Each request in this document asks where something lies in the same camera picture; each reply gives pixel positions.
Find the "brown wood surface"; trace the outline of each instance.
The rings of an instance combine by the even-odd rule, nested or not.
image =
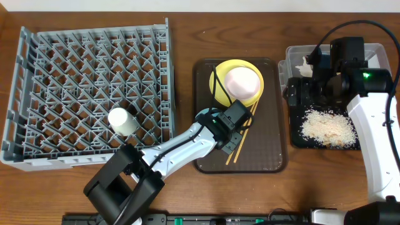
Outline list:
[[[194,116],[192,67],[199,59],[255,56],[278,62],[284,59],[288,46],[316,44],[335,25],[354,19],[379,21],[400,37],[400,14],[8,13],[0,37],[0,128],[4,126],[21,26],[32,32],[106,28],[163,23],[166,17],[172,28],[180,133]],[[360,25],[341,29],[331,39],[351,35],[383,44],[395,71],[398,57],[386,34]],[[283,107],[288,118],[288,109]],[[287,119],[286,132],[289,134]],[[278,207],[291,211],[310,207],[347,210],[367,203],[360,151],[294,149],[290,144],[288,149],[288,167],[279,174],[205,175],[192,164],[184,166],[166,180],[151,209],[181,214],[267,214]],[[0,224],[60,224],[66,213],[94,213],[83,187],[100,167],[23,172],[0,164]]]

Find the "yellow bowl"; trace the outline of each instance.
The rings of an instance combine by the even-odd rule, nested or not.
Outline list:
[[[257,92],[257,94],[247,100],[241,101],[244,104],[244,106],[248,107],[248,106],[251,106],[254,103],[256,103],[256,101],[263,94],[263,90],[264,90],[264,79],[263,79],[263,76],[261,75],[260,71],[257,69],[257,67],[255,65],[251,64],[250,62],[247,62],[244,60],[231,59],[231,60],[222,62],[220,65],[218,65],[216,67],[216,72],[217,72],[217,76],[218,76],[219,80],[221,81],[221,84],[224,85],[226,74],[229,71],[231,71],[232,69],[238,68],[238,67],[245,67],[245,68],[252,69],[254,72],[256,72],[258,78],[260,79],[260,90]],[[210,75],[209,84],[210,84],[210,90],[211,90],[211,94],[212,94],[213,87],[214,87],[214,72],[212,72]],[[230,97],[231,97],[232,102],[234,102],[236,100],[234,97],[232,97],[232,96],[230,96]],[[216,85],[215,99],[224,106],[227,106],[227,107],[230,106],[229,99],[226,96],[226,94],[224,93],[223,89],[218,84],[218,82]]]

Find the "gray wire rack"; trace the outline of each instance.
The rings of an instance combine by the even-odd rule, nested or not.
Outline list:
[[[166,24],[74,31],[21,29],[0,160],[25,171],[105,163],[121,145],[174,136],[174,76]],[[108,112],[138,129],[114,133]]]

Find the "green light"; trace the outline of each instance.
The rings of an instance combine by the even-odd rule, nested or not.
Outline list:
[[[364,72],[362,75],[363,75],[365,78],[369,78],[369,77],[371,76],[371,74],[369,74],[369,73],[367,73],[367,72]]]

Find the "pair of chopsticks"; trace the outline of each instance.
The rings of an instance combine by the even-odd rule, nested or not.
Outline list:
[[[256,101],[256,103],[254,103],[254,104],[251,106],[250,112],[251,112],[251,114],[252,114],[253,116],[254,116],[254,114],[256,113],[257,106],[258,106],[258,101]],[[250,124],[250,123],[251,123],[251,118],[248,119],[248,120],[244,123],[244,125],[247,126],[247,125]],[[243,146],[244,140],[245,140],[245,138],[246,138],[246,135],[248,134],[248,131],[249,131],[249,129],[246,129],[246,130],[244,131],[244,135],[243,135],[242,141],[240,142],[239,148],[237,149],[237,152],[236,152],[235,159],[234,159],[233,163],[236,163],[236,161],[238,160],[240,151],[241,151],[241,149],[242,149],[242,146]],[[229,157],[227,158],[227,161],[226,161],[225,165],[228,165],[228,164],[229,164],[229,162],[230,162],[230,160],[231,160],[231,158],[232,158],[233,153],[234,153],[234,151],[233,151],[233,152],[229,155]]]

